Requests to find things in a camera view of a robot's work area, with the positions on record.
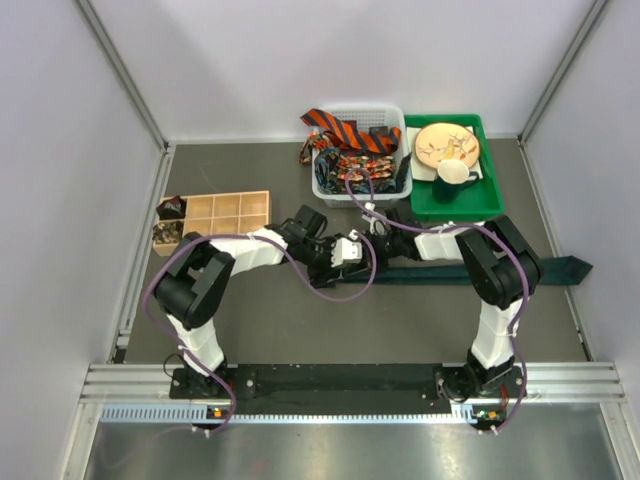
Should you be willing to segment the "wooden compartment box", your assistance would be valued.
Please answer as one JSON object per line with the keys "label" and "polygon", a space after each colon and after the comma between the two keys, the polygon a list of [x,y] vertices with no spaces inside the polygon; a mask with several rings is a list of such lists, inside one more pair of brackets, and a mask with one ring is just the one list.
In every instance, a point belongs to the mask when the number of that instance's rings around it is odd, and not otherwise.
{"label": "wooden compartment box", "polygon": [[[187,201],[182,238],[192,232],[246,234],[271,222],[271,195],[266,190],[180,197]],[[178,244],[158,245],[152,240],[153,250],[161,257],[171,255]]]}

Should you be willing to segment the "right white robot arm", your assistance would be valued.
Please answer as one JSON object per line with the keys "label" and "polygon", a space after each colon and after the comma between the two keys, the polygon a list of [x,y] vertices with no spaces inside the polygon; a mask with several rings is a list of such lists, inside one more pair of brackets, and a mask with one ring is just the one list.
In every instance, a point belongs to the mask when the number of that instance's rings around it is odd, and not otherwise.
{"label": "right white robot arm", "polygon": [[378,213],[368,202],[363,219],[380,263],[396,257],[462,263],[481,300],[479,324],[464,366],[443,376],[441,391],[459,402],[492,394],[521,359],[517,329],[542,277],[538,255],[505,215],[424,229],[402,221],[395,209]]}

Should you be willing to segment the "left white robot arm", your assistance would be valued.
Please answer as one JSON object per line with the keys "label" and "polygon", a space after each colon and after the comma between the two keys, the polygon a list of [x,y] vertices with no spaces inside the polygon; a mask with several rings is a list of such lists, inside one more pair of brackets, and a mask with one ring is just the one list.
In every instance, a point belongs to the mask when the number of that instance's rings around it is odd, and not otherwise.
{"label": "left white robot arm", "polygon": [[153,296],[175,330],[184,367],[173,376],[175,398],[214,398],[226,387],[225,355],[213,317],[232,276],[263,266],[297,263],[307,268],[314,288],[325,288],[350,268],[366,267],[359,236],[322,238],[327,218],[304,205],[282,224],[244,236],[205,240],[190,233],[170,257]]}

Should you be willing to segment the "beige patterned plate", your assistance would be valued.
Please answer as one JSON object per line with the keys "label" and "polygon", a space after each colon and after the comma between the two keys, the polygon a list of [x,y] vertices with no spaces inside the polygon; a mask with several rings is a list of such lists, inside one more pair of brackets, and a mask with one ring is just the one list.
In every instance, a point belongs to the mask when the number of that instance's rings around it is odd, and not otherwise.
{"label": "beige patterned plate", "polygon": [[473,167],[480,156],[479,139],[467,127],[453,123],[434,123],[420,129],[414,140],[417,160],[436,169],[443,161],[460,160]]}

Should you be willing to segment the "white plastic basket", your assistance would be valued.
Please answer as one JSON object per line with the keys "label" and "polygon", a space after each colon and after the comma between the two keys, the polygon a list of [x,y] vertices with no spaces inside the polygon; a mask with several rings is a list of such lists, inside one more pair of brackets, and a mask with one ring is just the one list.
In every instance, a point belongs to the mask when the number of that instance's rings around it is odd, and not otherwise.
{"label": "white plastic basket", "polygon": [[[402,110],[394,105],[383,104],[341,104],[323,106],[317,109],[324,110],[337,119],[346,121],[354,128],[370,134],[386,134],[388,128],[399,127],[402,130],[402,140],[398,150],[392,154],[395,159],[396,166],[399,170],[399,176],[405,181],[402,191],[399,193],[386,194],[354,194],[351,192],[349,183],[346,183],[346,194],[325,194],[322,193],[316,180],[313,178],[313,167],[315,161],[311,165],[311,183],[314,195],[323,200],[327,206],[331,208],[353,207],[355,204],[352,199],[357,198],[365,203],[371,201],[378,207],[388,206],[395,201],[409,197],[412,191],[412,176],[410,172],[411,150],[406,138],[406,127],[404,114]],[[318,127],[311,127],[312,132],[326,133]]]}

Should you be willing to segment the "green white mug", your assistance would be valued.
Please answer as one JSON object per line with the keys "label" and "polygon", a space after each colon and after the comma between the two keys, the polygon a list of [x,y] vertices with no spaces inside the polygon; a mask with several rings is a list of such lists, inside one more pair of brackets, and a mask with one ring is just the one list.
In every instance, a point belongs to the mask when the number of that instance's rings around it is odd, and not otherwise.
{"label": "green white mug", "polygon": [[478,180],[478,173],[471,171],[463,161],[443,160],[436,169],[432,196],[438,203],[452,203],[462,191],[474,185]]}

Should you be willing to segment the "floral patterned tie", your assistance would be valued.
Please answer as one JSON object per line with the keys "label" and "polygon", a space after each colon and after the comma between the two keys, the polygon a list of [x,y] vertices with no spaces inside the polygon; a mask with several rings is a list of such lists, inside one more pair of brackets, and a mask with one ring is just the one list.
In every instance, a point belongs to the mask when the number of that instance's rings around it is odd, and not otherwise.
{"label": "floral patterned tie", "polygon": [[354,194],[399,193],[405,181],[392,155],[335,147],[327,133],[312,132],[303,143],[298,161],[313,167],[313,178],[325,194],[346,194],[349,183]]}

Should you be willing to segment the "dark red rolled tie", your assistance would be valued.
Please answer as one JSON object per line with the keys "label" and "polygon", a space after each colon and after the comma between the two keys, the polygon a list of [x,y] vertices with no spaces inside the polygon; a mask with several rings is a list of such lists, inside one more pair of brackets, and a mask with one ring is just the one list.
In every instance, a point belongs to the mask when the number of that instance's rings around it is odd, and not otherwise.
{"label": "dark red rolled tie", "polygon": [[180,196],[174,196],[162,200],[156,207],[156,213],[160,221],[185,219],[186,211],[187,201]]}

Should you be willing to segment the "dark teal necktie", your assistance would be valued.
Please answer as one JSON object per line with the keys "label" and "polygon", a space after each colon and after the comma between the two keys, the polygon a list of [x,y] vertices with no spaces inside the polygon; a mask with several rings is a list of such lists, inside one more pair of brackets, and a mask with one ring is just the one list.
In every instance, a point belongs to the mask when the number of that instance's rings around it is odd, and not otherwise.
{"label": "dark teal necktie", "polygon": [[[543,286],[576,286],[582,283],[593,266],[575,256],[542,259]],[[393,267],[378,271],[373,280],[378,285],[470,286],[469,273],[461,264],[431,267]]]}

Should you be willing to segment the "brown patterned rolled tie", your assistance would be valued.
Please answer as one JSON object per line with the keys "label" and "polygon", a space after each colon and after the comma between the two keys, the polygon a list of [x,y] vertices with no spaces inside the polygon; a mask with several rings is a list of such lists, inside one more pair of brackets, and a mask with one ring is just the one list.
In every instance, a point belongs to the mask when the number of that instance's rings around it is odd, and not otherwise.
{"label": "brown patterned rolled tie", "polygon": [[159,221],[152,230],[152,240],[158,245],[178,244],[182,239],[184,222],[182,220]]}

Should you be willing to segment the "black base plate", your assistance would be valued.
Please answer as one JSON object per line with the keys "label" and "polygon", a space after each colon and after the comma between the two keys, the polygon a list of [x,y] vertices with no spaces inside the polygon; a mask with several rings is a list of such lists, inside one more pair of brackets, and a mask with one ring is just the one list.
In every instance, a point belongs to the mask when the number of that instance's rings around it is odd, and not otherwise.
{"label": "black base plate", "polygon": [[462,365],[239,364],[216,374],[232,390],[239,413],[444,413],[452,401],[515,400],[519,367],[479,383]]}

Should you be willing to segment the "orange navy striped tie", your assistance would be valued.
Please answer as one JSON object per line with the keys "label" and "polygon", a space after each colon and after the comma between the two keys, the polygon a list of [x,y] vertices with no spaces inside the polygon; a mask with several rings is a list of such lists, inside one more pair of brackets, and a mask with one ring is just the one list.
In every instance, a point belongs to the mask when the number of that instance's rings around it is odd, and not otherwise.
{"label": "orange navy striped tie", "polygon": [[342,149],[392,154],[398,150],[402,140],[402,130],[399,127],[388,128],[386,134],[370,134],[317,108],[309,110],[300,119],[307,126],[323,129],[333,144]]}

